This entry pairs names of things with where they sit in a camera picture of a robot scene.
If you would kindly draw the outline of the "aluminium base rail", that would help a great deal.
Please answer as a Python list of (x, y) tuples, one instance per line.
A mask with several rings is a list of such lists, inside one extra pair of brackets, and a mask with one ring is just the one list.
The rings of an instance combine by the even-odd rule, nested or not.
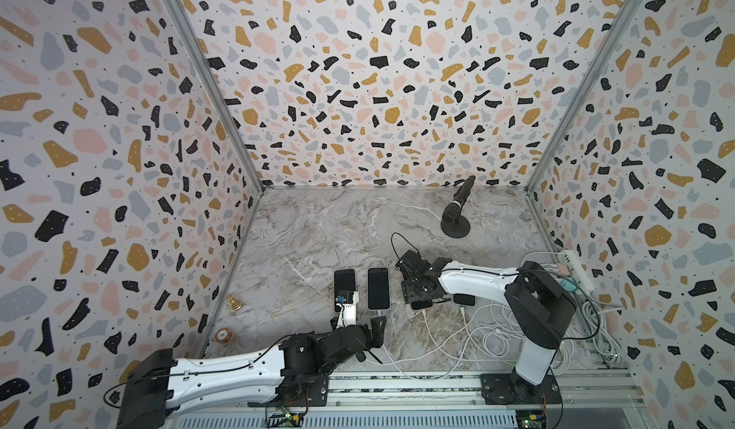
[(170, 428), (653, 428), (642, 393), (625, 370), (555, 375), (540, 391), (512, 393), (479, 372), (416, 378), (394, 372), (336, 373), (323, 406), (225, 404), (168, 422)]

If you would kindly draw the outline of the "white power strip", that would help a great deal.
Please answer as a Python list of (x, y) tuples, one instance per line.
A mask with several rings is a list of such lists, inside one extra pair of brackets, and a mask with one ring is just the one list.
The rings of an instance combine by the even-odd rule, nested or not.
[(587, 291), (587, 293), (593, 293), (595, 291), (595, 285), (593, 284), (590, 274), (572, 250), (561, 251), (560, 261), (568, 267), (570, 270), (570, 277), (581, 285), (582, 289)]

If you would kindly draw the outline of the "teal charger plug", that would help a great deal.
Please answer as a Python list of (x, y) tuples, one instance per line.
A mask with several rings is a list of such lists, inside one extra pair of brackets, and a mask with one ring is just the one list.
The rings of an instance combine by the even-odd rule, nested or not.
[(564, 287), (564, 289), (566, 289), (569, 292), (577, 291), (576, 285), (574, 285), (573, 281), (570, 281), (570, 280), (562, 280), (561, 286)]

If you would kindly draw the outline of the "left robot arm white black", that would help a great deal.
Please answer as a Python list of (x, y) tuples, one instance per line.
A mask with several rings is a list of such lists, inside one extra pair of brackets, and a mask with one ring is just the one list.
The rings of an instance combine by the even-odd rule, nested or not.
[(287, 335), (259, 352), (213, 359), (176, 358), (158, 350), (124, 380), (120, 428), (160, 428), (169, 418), (224, 404), (323, 406), (329, 377), (352, 358), (382, 348), (387, 319), (330, 333)]

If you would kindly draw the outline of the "black microphone on stand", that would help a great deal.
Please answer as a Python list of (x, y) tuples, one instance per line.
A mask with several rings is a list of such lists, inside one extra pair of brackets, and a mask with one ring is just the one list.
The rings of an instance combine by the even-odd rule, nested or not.
[(475, 176), (469, 176), (469, 178), (461, 184), (461, 187), (459, 187), (459, 190), (457, 190), (457, 193), (453, 196), (453, 200), (443, 211), (440, 224), (441, 230), (450, 238), (464, 238), (471, 230), (470, 222), (462, 215), (462, 210), (471, 194), (475, 180)]

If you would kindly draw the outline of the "black phone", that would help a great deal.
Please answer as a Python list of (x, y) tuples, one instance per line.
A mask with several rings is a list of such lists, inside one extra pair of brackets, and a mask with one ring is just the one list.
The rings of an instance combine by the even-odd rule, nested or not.
[(427, 308), (432, 308), (432, 306), (434, 306), (434, 301), (433, 300), (413, 301), (410, 303), (410, 306), (413, 310), (418, 312), (419, 310), (427, 310)]
[(388, 268), (370, 268), (367, 272), (367, 303), (375, 312), (390, 308), (390, 273)]
[(477, 299), (473, 295), (457, 293), (453, 295), (453, 302), (463, 307), (474, 307)]
[(340, 269), (334, 272), (334, 310), (340, 313), (347, 305), (354, 304), (357, 292), (355, 271), (353, 269)]

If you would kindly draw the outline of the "small gold figurine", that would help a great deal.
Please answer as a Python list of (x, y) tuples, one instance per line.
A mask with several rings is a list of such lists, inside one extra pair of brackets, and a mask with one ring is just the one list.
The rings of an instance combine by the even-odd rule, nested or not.
[(233, 295), (228, 295), (226, 297), (226, 300), (227, 300), (227, 302), (228, 302), (231, 310), (233, 310), (234, 312), (237, 312), (243, 306), (243, 302), (241, 302), (241, 300), (237, 300), (237, 298), (233, 297)]

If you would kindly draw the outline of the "pink charger plug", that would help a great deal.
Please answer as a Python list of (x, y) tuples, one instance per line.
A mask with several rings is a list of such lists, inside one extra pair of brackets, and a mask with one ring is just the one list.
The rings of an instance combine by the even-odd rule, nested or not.
[(557, 264), (555, 272), (561, 277), (570, 277), (570, 269), (565, 264)]

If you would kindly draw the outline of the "round copper tape roll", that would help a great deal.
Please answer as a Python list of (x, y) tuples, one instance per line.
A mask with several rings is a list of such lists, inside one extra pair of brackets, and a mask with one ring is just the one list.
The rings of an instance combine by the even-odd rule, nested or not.
[(214, 340), (218, 344), (227, 344), (232, 341), (234, 335), (228, 328), (219, 329), (214, 336)]

